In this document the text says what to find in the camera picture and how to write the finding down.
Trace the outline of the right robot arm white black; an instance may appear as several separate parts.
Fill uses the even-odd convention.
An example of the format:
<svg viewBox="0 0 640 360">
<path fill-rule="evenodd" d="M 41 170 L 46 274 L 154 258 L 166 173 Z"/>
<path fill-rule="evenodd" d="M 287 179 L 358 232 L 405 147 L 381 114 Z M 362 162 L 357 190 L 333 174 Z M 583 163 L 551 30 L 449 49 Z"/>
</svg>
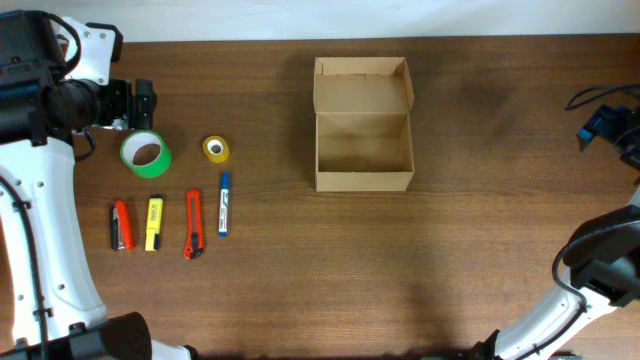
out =
<svg viewBox="0 0 640 360">
<path fill-rule="evenodd" d="M 593 91 L 601 92 L 574 104 Z M 639 101 L 639 84 L 596 86 L 578 92 L 564 110 L 618 92 Z M 577 133 L 580 151 L 597 137 L 612 144 L 620 160 L 639 172 L 639 105 L 600 106 Z M 635 186 L 624 207 L 576 229 L 552 263 L 554 287 L 529 313 L 457 358 L 578 359 L 557 352 L 594 320 L 639 301 L 639 178 Z"/>
</svg>

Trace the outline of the green tape roll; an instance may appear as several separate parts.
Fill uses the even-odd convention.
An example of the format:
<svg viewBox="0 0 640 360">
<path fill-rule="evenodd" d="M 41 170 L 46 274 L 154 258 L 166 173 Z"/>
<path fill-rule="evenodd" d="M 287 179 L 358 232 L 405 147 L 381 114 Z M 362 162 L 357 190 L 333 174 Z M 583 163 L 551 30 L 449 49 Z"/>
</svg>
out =
<svg viewBox="0 0 640 360">
<path fill-rule="evenodd" d="M 156 157 L 144 165 L 136 165 L 136 153 L 147 145 L 157 145 Z M 136 131 L 125 138 L 120 148 L 122 162 L 137 176 L 145 179 L 156 178 L 164 174 L 172 162 L 172 153 L 163 138 L 150 130 Z"/>
</svg>

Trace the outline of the small yellow tape roll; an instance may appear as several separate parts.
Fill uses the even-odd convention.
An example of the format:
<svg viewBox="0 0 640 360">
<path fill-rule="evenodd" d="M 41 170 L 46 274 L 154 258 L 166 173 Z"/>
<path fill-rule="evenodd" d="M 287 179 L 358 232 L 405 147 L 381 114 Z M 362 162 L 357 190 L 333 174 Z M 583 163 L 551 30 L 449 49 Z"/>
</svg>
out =
<svg viewBox="0 0 640 360">
<path fill-rule="evenodd" d="M 203 142 L 203 152 L 212 163 L 224 163 L 230 156 L 226 140 L 220 136 L 209 136 Z"/>
</svg>

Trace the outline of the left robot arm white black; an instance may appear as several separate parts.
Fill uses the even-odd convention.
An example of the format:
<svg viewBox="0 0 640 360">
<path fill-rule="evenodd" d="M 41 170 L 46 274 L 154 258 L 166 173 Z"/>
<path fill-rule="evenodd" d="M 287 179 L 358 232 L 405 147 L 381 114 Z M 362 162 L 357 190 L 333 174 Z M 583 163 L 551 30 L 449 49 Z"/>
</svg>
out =
<svg viewBox="0 0 640 360">
<path fill-rule="evenodd" d="M 148 80 L 114 80 L 123 37 L 110 24 L 40 10 L 1 16 L 1 228 L 14 296 L 8 359 L 194 359 L 154 340 L 141 314 L 109 318 L 74 200 L 75 135 L 149 130 Z"/>
</svg>

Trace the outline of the brown cardboard box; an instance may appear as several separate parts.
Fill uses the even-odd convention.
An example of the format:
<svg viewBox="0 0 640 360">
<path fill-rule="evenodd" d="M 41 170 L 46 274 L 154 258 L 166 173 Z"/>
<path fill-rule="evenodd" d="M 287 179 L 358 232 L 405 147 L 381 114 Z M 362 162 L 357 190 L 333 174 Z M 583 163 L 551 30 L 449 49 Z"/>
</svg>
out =
<svg viewBox="0 0 640 360">
<path fill-rule="evenodd" d="M 404 57 L 318 57 L 315 190 L 403 192 L 415 174 Z"/>
</svg>

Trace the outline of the orange black stapler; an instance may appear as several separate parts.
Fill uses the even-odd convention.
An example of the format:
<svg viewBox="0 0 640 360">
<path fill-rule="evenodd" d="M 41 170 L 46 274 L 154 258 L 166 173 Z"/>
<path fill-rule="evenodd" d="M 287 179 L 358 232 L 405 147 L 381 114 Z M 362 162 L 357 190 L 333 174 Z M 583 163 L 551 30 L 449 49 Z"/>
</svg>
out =
<svg viewBox="0 0 640 360">
<path fill-rule="evenodd" d="M 113 251 L 132 250 L 135 240 L 126 203 L 117 200 L 109 210 L 110 245 Z"/>
</svg>

